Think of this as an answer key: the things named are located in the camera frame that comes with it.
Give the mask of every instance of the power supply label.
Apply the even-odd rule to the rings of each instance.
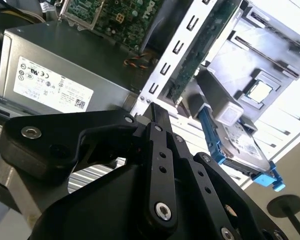
[[[243,151],[257,159],[263,159],[257,149],[255,141],[246,133],[241,124],[236,122],[232,126],[224,126],[224,129],[230,142],[239,149],[239,151]]]
[[[94,91],[19,57],[13,91],[62,113],[87,111]]]

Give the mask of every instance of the screw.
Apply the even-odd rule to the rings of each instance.
[[[124,118],[128,123],[133,123],[134,121],[130,118],[130,117],[128,117],[128,116],[126,116],[125,118]]]
[[[180,136],[175,136],[175,138],[178,140],[179,143],[182,143],[184,140],[182,139],[182,137]]]
[[[42,135],[40,129],[35,126],[25,126],[22,128],[21,134],[27,139],[38,139]]]
[[[203,159],[204,159],[207,163],[210,163],[210,159],[209,159],[207,156],[202,155],[202,157],[203,157]]]
[[[232,233],[225,227],[221,228],[221,234],[225,240],[235,240],[235,237],[232,235]]]
[[[276,231],[274,232],[274,235],[276,236],[276,238],[278,240],[284,240],[283,237],[279,233],[277,233]]]
[[[169,221],[171,219],[171,210],[163,202],[158,202],[155,205],[155,213],[164,221]]]
[[[155,125],[154,128],[157,129],[159,132],[162,131],[161,127],[159,127],[158,125]]]

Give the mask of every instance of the circuit board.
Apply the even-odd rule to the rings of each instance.
[[[162,0],[105,0],[94,30],[139,51]]]
[[[238,9],[239,2],[237,0],[224,1],[219,10],[210,15],[209,19],[201,27],[195,44],[182,64],[182,69],[178,76],[173,81],[174,86],[171,88],[170,94],[175,103],[178,102],[198,66],[204,61],[210,48]]]
[[[101,6],[101,3],[99,0],[72,0],[67,12],[88,24],[92,24],[96,10]]]
[[[61,15],[140,52],[164,0],[66,0]]]

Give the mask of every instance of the wire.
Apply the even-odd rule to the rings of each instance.
[[[30,15],[30,16],[32,16],[32,17],[35,17],[36,19],[38,19],[38,20],[39,20],[40,22],[42,22],[42,23],[45,23],[45,22],[46,22],[46,20],[45,20],[42,16],[40,16],[40,15],[34,13],[34,12],[27,11],[27,10],[23,10],[23,9],[19,9],[19,8],[18,8],[18,10],[20,10],[20,11],[23,12],[24,14]]]
[[[147,68],[149,68],[149,66],[143,65],[143,64],[136,64],[136,62],[137,62],[137,60],[143,58],[144,56],[146,56],[148,54],[149,53],[146,52],[146,53],[143,53],[139,56],[135,56],[135,57],[126,59],[126,60],[123,61],[123,64],[126,65],[126,66],[132,66],[134,68],[147,69]]]
[[[35,24],[34,21],[31,21],[30,19],[28,19],[28,18],[26,18],[26,17],[24,17],[24,16],[22,16],[22,15],[16,13],[16,12],[13,12],[13,11],[2,11],[1,13],[2,13],[2,14],[14,15],[14,16],[17,16],[17,17],[19,17],[19,18],[21,18],[21,19],[24,19],[24,20],[26,20],[26,21],[28,21],[28,22],[30,22],[30,23],[32,23],[32,24]]]
[[[0,0],[0,4],[4,6],[4,8],[0,8],[0,13],[1,12],[6,12],[6,11],[9,10],[11,12],[14,12],[14,13],[18,14],[19,16],[23,16],[23,18],[26,18],[27,21],[29,21],[31,23],[36,23],[37,21],[42,22],[41,20],[39,20],[37,18],[37,16],[33,16],[33,14],[35,14],[33,12],[31,14],[26,14],[26,13],[22,12],[20,9],[17,9],[17,8],[9,5],[8,3],[6,3],[3,0]]]

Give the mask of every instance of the slot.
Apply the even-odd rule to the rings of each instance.
[[[161,69],[160,73],[165,76],[167,74],[167,72],[168,72],[168,70],[169,70],[170,67],[171,67],[171,65],[168,66],[168,64],[165,63],[164,66],[163,66],[163,68]]]
[[[180,44],[180,41],[178,41],[172,52],[175,54],[178,54],[183,46],[184,46],[184,43]]]
[[[186,27],[186,29],[188,29],[189,31],[192,31],[194,29],[194,27],[196,26],[197,22],[199,21],[199,18],[193,15],[193,17],[191,18],[188,26]]]
[[[151,88],[149,90],[149,93],[154,94],[157,91],[159,85],[156,85],[155,87],[154,86],[155,86],[155,83],[152,84],[152,86],[151,86]]]

